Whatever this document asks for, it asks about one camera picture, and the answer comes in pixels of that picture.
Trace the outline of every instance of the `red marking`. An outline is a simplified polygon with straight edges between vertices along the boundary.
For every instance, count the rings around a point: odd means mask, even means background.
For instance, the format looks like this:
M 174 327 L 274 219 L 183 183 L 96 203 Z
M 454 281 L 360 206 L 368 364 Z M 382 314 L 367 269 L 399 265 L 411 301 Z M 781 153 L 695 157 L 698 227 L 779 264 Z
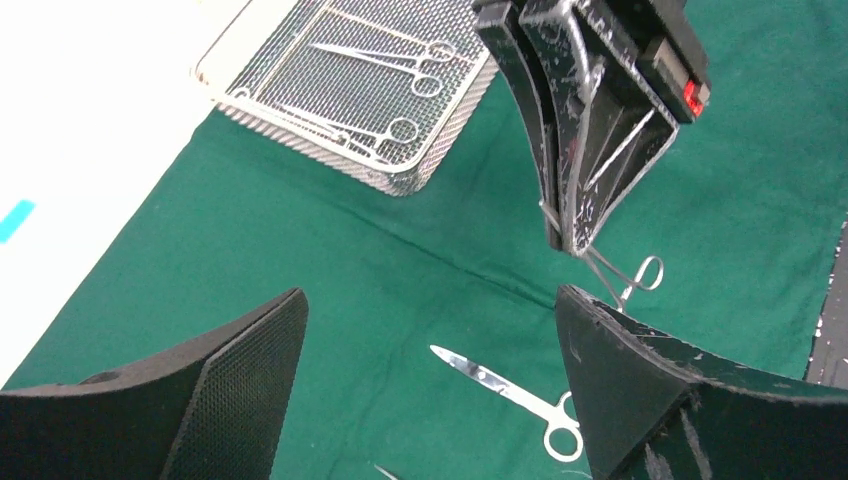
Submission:
M 689 105 L 689 109 L 692 110 L 692 113 L 694 113 L 697 117 L 704 111 L 704 104 L 695 98 L 695 87 L 695 82 L 689 80 L 689 83 L 686 84 L 686 88 L 683 89 L 683 100 L 686 101 L 686 105 Z

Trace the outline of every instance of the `green cloth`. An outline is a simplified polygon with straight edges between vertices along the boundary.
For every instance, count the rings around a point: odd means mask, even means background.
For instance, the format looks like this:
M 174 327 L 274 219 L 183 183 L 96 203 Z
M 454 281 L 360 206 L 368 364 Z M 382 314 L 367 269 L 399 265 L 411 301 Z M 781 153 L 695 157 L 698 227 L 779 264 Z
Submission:
M 845 2 L 690 2 L 712 105 L 597 246 L 666 262 L 630 313 L 800 377 L 848 202 Z M 311 316 L 274 478 L 586 478 L 544 423 L 438 360 L 437 344 L 550 402 L 552 313 L 588 268 L 548 249 L 501 78 L 429 185 L 387 197 L 219 113 L 197 130 L 7 389 L 72 383 L 221 325 L 289 287 Z M 627 395 L 610 385 L 610 395 Z

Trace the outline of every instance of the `scissors ring handle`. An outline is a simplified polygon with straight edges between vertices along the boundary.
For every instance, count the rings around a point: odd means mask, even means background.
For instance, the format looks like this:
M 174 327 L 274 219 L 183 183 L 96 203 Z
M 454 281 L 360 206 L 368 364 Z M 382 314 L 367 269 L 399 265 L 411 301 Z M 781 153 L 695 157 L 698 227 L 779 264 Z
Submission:
M 389 122 L 388 136 L 395 143 L 406 145 L 418 138 L 418 124 L 406 117 L 398 117 Z
M 544 444 L 545 450 L 548 451 L 548 455 L 562 463 L 571 463 L 583 454 L 583 435 L 580 434 L 580 423 L 576 420 L 573 420 L 568 416 L 568 413 L 565 411 L 565 402 L 571 398 L 571 392 L 565 392 L 559 397 L 559 401 L 556 404 L 556 417 L 548 420 L 548 428 L 545 430 L 544 436 Z M 551 445 L 551 435 L 557 430 L 568 430 L 571 436 L 574 437 L 574 441 L 577 445 L 574 447 L 574 452 L 570 454 L 563 454 L 557 451 L 553 445 Z
M 442 91 L 443 86 L 441 78 L 420 72 L 416 72 L 412 79 L 412 93 L 416 97 L 433 98 Z
M 444 40 L 436 40 L 427 44 L 424 54 L 431 62 L 448 62 L 456 56 L 456 47 Z
M 553 435 L 553 433 L 557 430 L 568 430 L 568 432 L 571 433 L 571 436 L 574 437 L 574 441 L 577 442 L 577 446 L 574 447 L 573 453 L 560 453 L 551 445 L 551 435 Z M 548 451 L 548 455 L 558 462 L 571 463 L 580 458 L 580 455 L 583 455 L 583 435 L 580 434 L 580 430 L 573 424 L 555 425 L 553 423 L 549 423 L 548 429 L 545 430 L 544 443 L 545 450 Z

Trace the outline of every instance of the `wire mesh basket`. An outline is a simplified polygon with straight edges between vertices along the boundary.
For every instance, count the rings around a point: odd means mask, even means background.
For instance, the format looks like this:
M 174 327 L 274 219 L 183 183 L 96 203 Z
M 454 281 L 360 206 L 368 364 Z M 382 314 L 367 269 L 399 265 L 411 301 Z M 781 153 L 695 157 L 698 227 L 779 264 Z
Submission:
M 226 1 L 192 71 L 218 108 L 389 195 L 427 183 L 497 73 L 467 0 Z

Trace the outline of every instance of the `white table surface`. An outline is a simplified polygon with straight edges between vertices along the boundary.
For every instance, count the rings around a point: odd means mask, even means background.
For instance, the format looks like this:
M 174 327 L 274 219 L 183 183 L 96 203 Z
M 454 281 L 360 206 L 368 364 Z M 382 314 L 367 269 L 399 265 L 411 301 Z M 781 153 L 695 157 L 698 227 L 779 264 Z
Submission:
M 189 68 L 214 33 L 196 0 L 8 3 L 0 222 L 35 208 L 0 243 L 0 385 L 209 113 Z

